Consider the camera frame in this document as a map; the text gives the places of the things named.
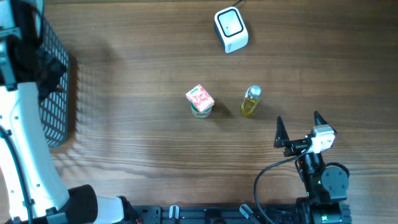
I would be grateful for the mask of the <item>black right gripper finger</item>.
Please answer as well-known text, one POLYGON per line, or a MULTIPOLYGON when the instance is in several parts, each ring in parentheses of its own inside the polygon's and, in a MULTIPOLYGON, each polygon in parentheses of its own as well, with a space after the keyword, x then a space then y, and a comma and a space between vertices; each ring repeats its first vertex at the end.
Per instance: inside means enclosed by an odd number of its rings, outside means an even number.
POLYGON ((313 113, 315 126, 313 127, 313 134, 336 134, 336 130, 331 127, 321 116, 318 111, 313 113))
POLYGON ((277 141, 289 141, 289 135, 287 134, 283 119, 281 116, 277 117, 277 127, 275 133, 275 142, 277 141))

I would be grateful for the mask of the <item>yellow liquid bottle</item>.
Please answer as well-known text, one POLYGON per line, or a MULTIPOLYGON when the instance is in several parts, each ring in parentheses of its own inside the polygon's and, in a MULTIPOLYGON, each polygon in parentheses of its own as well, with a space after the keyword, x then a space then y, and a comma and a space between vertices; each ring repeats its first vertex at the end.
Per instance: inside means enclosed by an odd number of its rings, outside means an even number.
POLYGON ((244 96, 241 105, 241 114, 243 116, 251 116, 261 98, 262 88, 259 85, 250 86, 244 96))

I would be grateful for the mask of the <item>green lid jar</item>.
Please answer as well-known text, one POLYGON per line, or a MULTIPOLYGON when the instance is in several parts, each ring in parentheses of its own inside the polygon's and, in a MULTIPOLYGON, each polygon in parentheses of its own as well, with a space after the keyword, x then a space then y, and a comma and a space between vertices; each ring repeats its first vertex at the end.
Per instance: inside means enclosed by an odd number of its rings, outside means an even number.
POLYGON ((207 110, 200 112, 197 110, 197 108, 193 104, 191 104, 191 109, 192 109, 193 115, 196 118, 200 118, 200 119, 207 118, 211 114, 211 111, 212 111, 212 107, 210 107, 207 110))

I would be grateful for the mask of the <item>red tissue pack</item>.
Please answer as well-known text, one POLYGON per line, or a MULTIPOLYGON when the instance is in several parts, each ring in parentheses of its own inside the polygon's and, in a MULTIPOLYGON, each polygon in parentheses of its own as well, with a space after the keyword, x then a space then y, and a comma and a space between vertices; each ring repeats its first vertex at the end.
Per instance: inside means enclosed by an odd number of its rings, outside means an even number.
POLYGON ((197 111, 201 113, 208 110, 215 104, 214 99, 201 84, 193 87, 190 91, 188 91, 186 93, 186 97, 197 109, 197 111))

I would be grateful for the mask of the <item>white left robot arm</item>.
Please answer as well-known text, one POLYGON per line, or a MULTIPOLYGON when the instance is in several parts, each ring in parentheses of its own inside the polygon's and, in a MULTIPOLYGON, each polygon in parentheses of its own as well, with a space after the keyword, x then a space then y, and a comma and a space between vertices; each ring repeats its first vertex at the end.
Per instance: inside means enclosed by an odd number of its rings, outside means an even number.
POLYGON ((1 169, 11 223, 160 223, 156 207, 66 188, 50 147, 67 135, 70 61, 42 1, 1 2, 1 169))

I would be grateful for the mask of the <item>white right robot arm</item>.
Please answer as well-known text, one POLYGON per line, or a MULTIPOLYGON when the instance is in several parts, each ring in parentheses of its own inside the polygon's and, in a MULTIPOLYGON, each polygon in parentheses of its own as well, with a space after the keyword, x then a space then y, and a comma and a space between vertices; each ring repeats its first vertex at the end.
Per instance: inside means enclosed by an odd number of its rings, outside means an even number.
POLYGON ((303 139, 291 140, 282 117, 277 118, 274 147, 284 148, 285 157, 295 157, 295 167, 307 191, 295 203, 298 223, 351 223, 351 210, 344 201, 349 170, 338 162, 326 163, 322 152, 333 147, 336 130, 314 112, 315 125, 303 139))

